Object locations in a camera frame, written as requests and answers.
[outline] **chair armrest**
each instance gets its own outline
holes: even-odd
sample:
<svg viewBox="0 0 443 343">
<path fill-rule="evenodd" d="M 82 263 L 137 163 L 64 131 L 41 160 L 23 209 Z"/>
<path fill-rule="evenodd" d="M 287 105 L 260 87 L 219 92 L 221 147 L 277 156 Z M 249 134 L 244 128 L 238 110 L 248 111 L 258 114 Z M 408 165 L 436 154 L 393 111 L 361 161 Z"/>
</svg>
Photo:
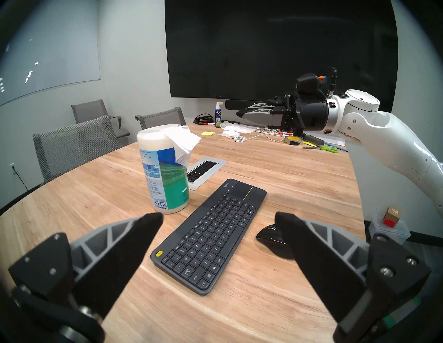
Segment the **chair armrest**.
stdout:
<svg viewBox="0 0 443 343">
<path fill-rule="evenodd" d="M 121 117 L 120 116 L 109 117 L 109 119 L 112 119 L 112 118 L 118 119 L 118 128 L 121 129 Z"/>
</svg>

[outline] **spray bottle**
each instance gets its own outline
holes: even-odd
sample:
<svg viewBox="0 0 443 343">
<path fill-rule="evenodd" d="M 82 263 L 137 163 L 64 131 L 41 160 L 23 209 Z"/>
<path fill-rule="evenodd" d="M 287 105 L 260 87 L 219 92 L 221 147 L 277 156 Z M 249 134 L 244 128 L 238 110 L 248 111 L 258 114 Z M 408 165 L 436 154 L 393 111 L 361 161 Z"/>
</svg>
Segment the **spray bottle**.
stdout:
<svg viewBox="0 0 443 343">
<path fill-rule="evenodd" d="M 223 103 L 217 102 L 214 110 L 215 127 L 222 127 L 222 110 L 220 109 L 220 105 L 223 105 Z"/>
</svg>

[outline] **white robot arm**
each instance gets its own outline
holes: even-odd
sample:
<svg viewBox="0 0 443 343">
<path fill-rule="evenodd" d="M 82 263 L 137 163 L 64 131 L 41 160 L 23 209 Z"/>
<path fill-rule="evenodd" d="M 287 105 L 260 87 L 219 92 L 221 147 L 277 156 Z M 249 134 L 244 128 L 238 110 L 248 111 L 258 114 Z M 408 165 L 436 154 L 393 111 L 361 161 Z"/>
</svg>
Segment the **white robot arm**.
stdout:
<svg viewBox="0 0 443 343">
<path fill-rule="evenodd" d="M 345 94 L 349 97 L 333 95 L 326 100 L 329 116 L 324 130 L 358 139 L 378 161 L 415 183 L 443 218 L 443 164 L 405 123 L 378 111 L 377 98 L 355 89 Z"/>
</svg>

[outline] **whiteboard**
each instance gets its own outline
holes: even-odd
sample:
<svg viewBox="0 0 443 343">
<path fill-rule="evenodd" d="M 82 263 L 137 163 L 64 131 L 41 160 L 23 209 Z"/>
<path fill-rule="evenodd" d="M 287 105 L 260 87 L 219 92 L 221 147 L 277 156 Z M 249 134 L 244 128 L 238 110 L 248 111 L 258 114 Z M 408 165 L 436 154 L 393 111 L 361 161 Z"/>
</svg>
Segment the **whiteboard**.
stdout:
<svg viewBox="0 0 443 343">
<path fill-rule="evenodd" d="M 43 89 L 100 79 L 97 0 L 46 0 L 2 52 L 0 105 Z"/>
</svg>

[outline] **disinfecting wipes container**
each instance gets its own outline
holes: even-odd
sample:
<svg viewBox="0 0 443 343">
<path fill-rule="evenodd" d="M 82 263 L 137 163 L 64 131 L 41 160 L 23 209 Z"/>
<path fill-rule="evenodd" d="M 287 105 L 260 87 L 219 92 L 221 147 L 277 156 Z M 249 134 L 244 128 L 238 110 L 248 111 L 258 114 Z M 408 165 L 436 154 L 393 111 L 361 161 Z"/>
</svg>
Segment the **disinfecting wipes container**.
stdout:
<svg viewBox="0 0 443 343">
<path fill-rule="evenodd" d="M 193 146 L 189 135 L 197 137 L 191 139 L 195 142 Z M 189 128 L 178 124 L 151 127 L 137 134 L 146 183 L 156 211 L 174 213 L 188 205 L 186 164 L 199 140 Z"/>
</svg>

